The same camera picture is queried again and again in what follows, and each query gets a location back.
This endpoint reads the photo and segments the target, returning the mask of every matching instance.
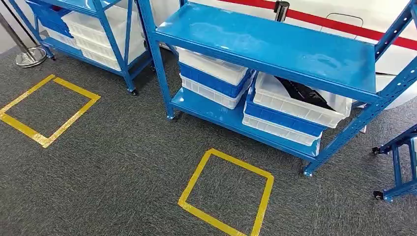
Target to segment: shelf board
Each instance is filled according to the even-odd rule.
[[[96,9],[92,0],[42,0],[52,5],[60,6],[62,8],[80,12],[86,15],[95,16]],[[103,9],[107,9],[120,0],[100,0]]]
[[[155,37],[208,56],[359,101],[375,91],[374,45],[188,2]]]
[[[178,110],[208,120],[307,161],[314,162],[315,156],[318,154],[320,139],[309,147],[242,124],[244,97],[234,110],[230,110],[186,88],[181,88],[171,100],[171,104]]]

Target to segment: blue metal shelf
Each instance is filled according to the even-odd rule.
[[[399,197],[409,193],[417,194],[417,155],[416,144],[417,143],[417,124],[398,135],[388,143],[382,145],[380,148],[374,147],[372,150],[375,154],[388,154],[392,151],[392,162],[394,165],[394,183],[395,186],[392,189],[384,190],[383,192],[374,191],[374,196],[377,199],[384,199],[392,202],[394,197]],[[400,154],[398,149],[402,145],[408,145],[410,154],[410,169],[411,180],[403,183],[401,176],[401,164]]]
[[[245,100],[243,96],[236,108],[231,110],[186,88],[181,88],[171,103],[180,111],[208,120],[304,160],[315,161],[315,156],[319,153],[320,139],[309,147],[242,124]]]
[[[359,101],[379,98],[369,43],[192,2],[156,38]]]
[[[173,119],[174,109],[178,109],[308,160],[310,163],[304,168],[306,176],[312,176],[314,171],[417,81],[416,57],[382,91],[375,92],[375,62],[411,21],[411,10],[415,10],[413,4],[416,3],[417,0],[410,0],[374,46],[187,0],[180,0],[181,8],[155,30],[149,0],[136,1],[143,16],[167,118]],[[318,143],[306,147],[244,126],[241,123],[243,101],[234,110],[228,110],[183,88],[171,98],[159,50],[160,42],[368,104],[317,154]]]
[[[145,53],[135,58],[131,63],[126,63],[128,61],[128,56],[129,56],[130,28],[131,28],[131,22],[132,22],[131,21],[132,20],[132,6],[133,6],[134,0],[128,0],[127,2],[126,33],[125,33],[126,47],[124,49],[124,57],[121,55],[115,36],[112,32],[109,21],[105,14],[106,9],[113,6],[120,0],[41,0],[41,1],[97,18],[100,21],[104,31],[106,32],[107,38],[109,39],[110,45],[112,46],[113,53],[115,54],[116,60],[119,64],[120,71],[114,70],[98,62],[90,60],[84,57],[80,50],[77,50],[66,44],[63,44],[59,42],[58,40],[55,40],[50,37],[46,39],[42,39],[39,35],[38,16],[36,16],[35,14],[35,24],[33,26],[30,23],[30,21],[27,19],[27,17],[25,16],[23,11],[20,9],[16,1],[9,0],[10,4],[14,7],[16,12],[19,14],[19,16],[22,18],[22,20],[25,22],[25,24],[29,28],[29,30],[36,37],[37,41],[45,49],[46,54],[49,58],[53,58],[54,55],[52,54],[51,50],[49,50],[48,47],[56,48],[57,50],[62,51],[74,58],[77,58],[79,60],[82,60],[84,62],[90,63],[92,65],[95,65],[97,67],[103,68],[107,71],[110,71],[112,73],[122,76],[124,81],[126,82],[127,90],[133,95],[137,94],[135,85],[133,84],[133,79],[147,65],[149,65],[153,61],[153,58],[152,58],[152,55],[150,54],[150,51],[147,50]],[[135,70],[130,71],[132,70],[133,66],[136,65],[141,60],[142,60],[142,64],[139,65]]]

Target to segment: yellow floor tape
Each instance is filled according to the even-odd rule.
[[[67,122],[65,122],[55,133],[53,133],[49,138],[46,138],[45,136],[39,134],[35,130],[31,129],[27,125],[21,123],[20,121],[16,120],[15,118],[9,116],[6,114],[6,112],[22,101],[24,98],[29,96],[31,93],[35,92],[37,89],[45,85],[47,82],[49,82],[51,79],[55,78],[55,75],[50,75],[43,79],[41,82],[39,82],[37,85],[33,86],[31,89],[20,95],[18,98],[7,104],[5,107],[3,107],[0,110],[0,119],[4,121],[5,123],[9,124],[10,126],[14,127],[15,129],[19,130],[20,132],[24,133],[31,139],[37,141],[39,144],[42,145],[42,147],[47,148],[53,141],[55,141],[65,130],[68,129],[70,125],[72,125],[86,110],[88,110],[98,99],[100,99],[100,96],[97,94],[94,94],[92,92],[89,92],[83,88],[80,88],[70,82],[67,82],[59,77],[56,77],[53,81],[55,83],[58,83],[70,90],[73,90],[85,97],[88,97],[90,101],[84,105],[75,115],[73,115]]]
[[[255,224],[253,225],[251,236],[258,236],[259,232],[262,227],[262,222],[264,220],[265,211],[267,209],[269,196],[271,194],[272,185],[274,181],[274,177],[271,175],[271,173],[266,172],[264,170],[261,170],[257,167],[254,167],[246,162],[243,162],[239,159],[236,159],[232,156],[229,156],[225,153],[222,153],[220,151],[217,151],[215,149],[210,149],[206,151],[203,158],[201,159],[200,163],[197,166],[196,171],[194,172],[193,176],[191,177],[190,181],[188,182],[187,187],[184,189],[183,193],[181,194],[181,197],[178,200],[178,205],[180,205],[184,210],[190,212],[191,214],[197,216],[198,218],[204,220],[205,222],[213,225],[214,227],[220,229],[221,231],[231,235],[231,236],[245,236],[244,233],[226,225],[225,223],[215,219],[214,217],[204,213],[203,211],[195,208],[194,206],[188,204],[186,202],[188,196],[190,195],[195,183],[197,182],[198,177],[201,174],[201,171],[203,170],[204,166],[206,165],[207,161],[209,160],[211,155],[218,156],[220,158],[223,158],[226,161],[232,162],[235,165],[238,165],[242,168],[245,168],[247,170],[250,170],[252,172],[255,172],[265,178],[267,178],[267,183],[265,185],[264,193],[262,195],[261,203],[259,204],[258,213],[256,215]]]

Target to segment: shelf caster wheel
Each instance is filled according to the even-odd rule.
[[[303,174],[307,177],[313,177],[313,173],[310,173],[310,172],[307,172],[307,171],[304,171]]]
[[[382,152],[381,152],[381,148],[380,148],[380,147],[373,147],[373,148],[372,148],[372,153],[373,153],[374,155],[381,154],[381,153],[382,153]]]
[[[374,191],[374,198],[376,200],[383,200],[384,199],[384,193],[381,191]]]
[[[153,72],[156,71],[155,64],[153,62],[150,63],[150,70]]]
[[[130,95],[132,96],[137,96],[139,95],[138,91],[136,89],[132,90],[132,91],[128,91]]]

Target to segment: red stripe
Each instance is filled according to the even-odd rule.
[[[274,9],[275,7],[275,2],[265,1],[265,0],[220,0],[220,1],[226,1],[226,2],[237,3],[237,4],[242,4],[242,5],[248,5],[248,6],[255,6],[255,7],[266,8],[266,9]],[[346,32],[346,33],[351,33],[351,34],[358,35],[361,37],[378,40],[378,41],[384,35],[384,33],[381,33],[375,30],[349,25],[349,24],[342,23],[339,21],[334,21],[334,20],[330,20],[327,18],[323,18],[323,17],[319,17],[319,16],[315,16],[315,15],[311,15],[311,14],[307,14],[307,13],[303,13],[303,12],[299,12],[299,11],[295,11],[291,9],[288,10],[287,17],[304,21],[304,22],[309,22],[315,25],[327,27],[330,29],[334,29],[334,30],[338,30],[338,31]],[[398,37],[396,41],[394,42],[394,45],[404,47],[404,48],[409,48],[412,50],[417,50],[417,41],[408,39],[408,38]]]

